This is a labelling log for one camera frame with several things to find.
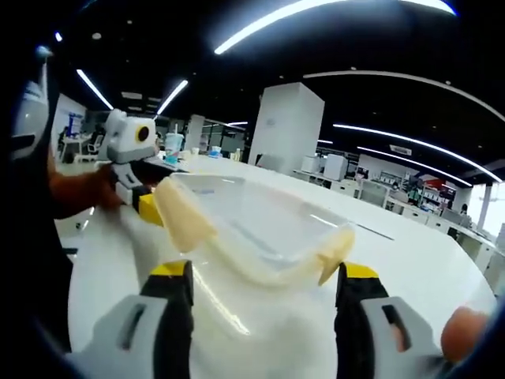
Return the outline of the person's left hand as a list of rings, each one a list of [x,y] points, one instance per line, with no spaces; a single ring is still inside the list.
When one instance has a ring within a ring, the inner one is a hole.
[[[101,166],[92,175],[95,203],[104,209],[113,210],[122,205],[122,200],[115,192],[114,178],[110,164]]]

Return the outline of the person's right hand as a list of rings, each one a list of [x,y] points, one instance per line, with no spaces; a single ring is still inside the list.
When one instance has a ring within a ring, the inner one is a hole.
[[[461,362],[475,348],[488,323],[489,315],[468,307],[458,307],[445,324],[440,344],[445,359]]]

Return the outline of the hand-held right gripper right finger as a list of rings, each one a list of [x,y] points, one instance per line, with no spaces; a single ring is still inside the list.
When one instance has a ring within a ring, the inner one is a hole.
[[[430,324],[371,268],[342,262],[335,297],[337,378],[443,378]]]

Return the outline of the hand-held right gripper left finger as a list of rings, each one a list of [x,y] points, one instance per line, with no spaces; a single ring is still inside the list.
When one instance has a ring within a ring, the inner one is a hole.
[[[193,297],[190,261],[159,265],[140,293],[101,317],[91,341],[67,359],[82,378],[188,378]]]

